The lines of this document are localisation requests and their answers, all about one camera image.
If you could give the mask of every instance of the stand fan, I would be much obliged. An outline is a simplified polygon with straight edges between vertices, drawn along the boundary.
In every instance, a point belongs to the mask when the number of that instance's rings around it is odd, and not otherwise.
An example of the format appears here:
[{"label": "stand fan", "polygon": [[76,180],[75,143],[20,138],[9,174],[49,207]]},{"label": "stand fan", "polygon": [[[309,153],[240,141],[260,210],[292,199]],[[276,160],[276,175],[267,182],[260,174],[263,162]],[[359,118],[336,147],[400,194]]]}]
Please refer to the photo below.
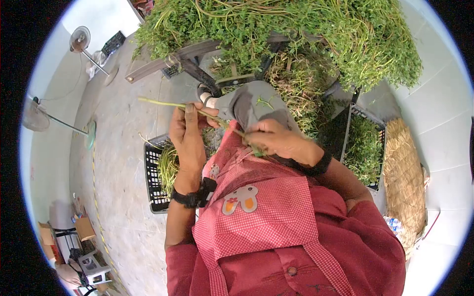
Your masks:
[{"label": "stand fan", "polygon": [[33,99],[26,99],[25,107],[23,109],[22,122],[24,127],[35,132],[43,132],[48,129],[50,119],[61,124],[62,126],[72,129],[76,133],[84,135],[85,147],[87,150],[92,147],[92,144],[95,140],[95,121],[91,121],[87,124],[87,131],[85,132],[47,114],[43,106],[39,105],[37,97],[34,97]]},{"label": "stand fan", "polygon": [[74,53],[84,54],[94,65],[97,66],[99,70],[104,72],[105,75],[107,75],[104,85],[107,86],[112,82],[112,80],[114,80],[115,76],[117,75],[117,72],[119,71],[119,67],[117,65],[114,65],[112,67],[112,70],[110,71],[110,74],[107,73],[107,71],[105,71],[98,63],[94,61],[94,59],[92,59],[91,56],[89,56],[84,51],[84,49],[89,46],[90,41],[91,33],[89,32],[89,29],[84,26],[77,27],[77,29],[74,30],[74,32],[71,34],[71,38],[69,39],[69,50]]}]

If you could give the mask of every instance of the cartoon bunny patch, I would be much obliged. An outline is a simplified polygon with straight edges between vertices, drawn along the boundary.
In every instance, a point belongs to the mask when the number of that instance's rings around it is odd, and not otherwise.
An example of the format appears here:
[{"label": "cartoon bunny patch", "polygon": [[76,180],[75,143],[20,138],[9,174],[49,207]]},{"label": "cartoon bunny patch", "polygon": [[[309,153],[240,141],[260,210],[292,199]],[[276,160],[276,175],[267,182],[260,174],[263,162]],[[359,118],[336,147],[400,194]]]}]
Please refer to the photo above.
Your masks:
[{"label": "cartoon bunny patch", "polygon": [[224,197],[224,204],[222,205],[222,213],[224,215],[231,215],[238,204],[246,213],[252,213],[257,209],[256,195],[258,189],[252,185],[246,185],[227,194]]},{"label": "cartoon bunny patch", "polygon": [[213,164],[212,169],[210,169],[209,171],[209,178],[216,180],[218,175],[219,175],[219,166],[216,164]]}]

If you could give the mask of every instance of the plastic stool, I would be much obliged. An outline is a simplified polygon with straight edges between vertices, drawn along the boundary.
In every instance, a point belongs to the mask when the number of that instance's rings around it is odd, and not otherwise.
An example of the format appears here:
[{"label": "plastic stool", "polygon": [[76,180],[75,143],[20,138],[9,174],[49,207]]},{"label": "plastic stool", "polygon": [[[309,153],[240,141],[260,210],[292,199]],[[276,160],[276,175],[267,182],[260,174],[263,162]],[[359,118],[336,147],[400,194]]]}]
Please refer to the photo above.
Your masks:
[{"label": "plastic stool", "polygon": [[94,254],[97,250],[90,252],[87,255],[79,257],[78,262],[81,266],[82,271],[86,275],[89,285],[98,285],[102,283],[111,282],[112,280],[105,280],[105,274],[110,271],[109,266],[100,266]]}]

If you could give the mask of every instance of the wrist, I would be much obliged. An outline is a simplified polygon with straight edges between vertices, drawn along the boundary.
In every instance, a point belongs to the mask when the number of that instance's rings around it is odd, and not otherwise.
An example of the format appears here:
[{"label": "wrist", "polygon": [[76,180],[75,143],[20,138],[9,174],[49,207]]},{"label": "wrist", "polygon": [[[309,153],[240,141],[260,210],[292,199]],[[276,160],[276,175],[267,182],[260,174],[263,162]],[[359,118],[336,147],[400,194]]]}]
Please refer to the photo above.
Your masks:
[{"label": "wrist", "polygon": [[197,192],[201,184],[201,172],[179,170],[174,180],[174,189],[182,195]]},{"label": "wrist", "polygon": [[301,157],[298,157],[298,159],[294,158],[294,160],[302,165],[314,167],[323,157],[324,150],[312,140],[305,139],[301,145],[300,155]]}]

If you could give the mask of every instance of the sandal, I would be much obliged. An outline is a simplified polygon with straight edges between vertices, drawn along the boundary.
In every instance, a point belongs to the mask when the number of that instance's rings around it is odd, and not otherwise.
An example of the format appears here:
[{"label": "sandal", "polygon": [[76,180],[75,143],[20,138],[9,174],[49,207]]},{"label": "sandal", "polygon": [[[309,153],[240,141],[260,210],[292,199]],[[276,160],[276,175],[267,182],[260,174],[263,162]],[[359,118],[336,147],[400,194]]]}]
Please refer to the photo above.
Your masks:
[{"label": "sandal", "polygon": [[[207,98],[205,98],[204,101],[202,101],[201,95],[205,92],[209,93],[210,95]],[[204,103],[204,106],[206,107],[207,101],[213,96],[210,89],[201,83],[200,85],[198,85],[198,88],[196,89],[196,97],[198,98],[199,101],[202,101]]]}]

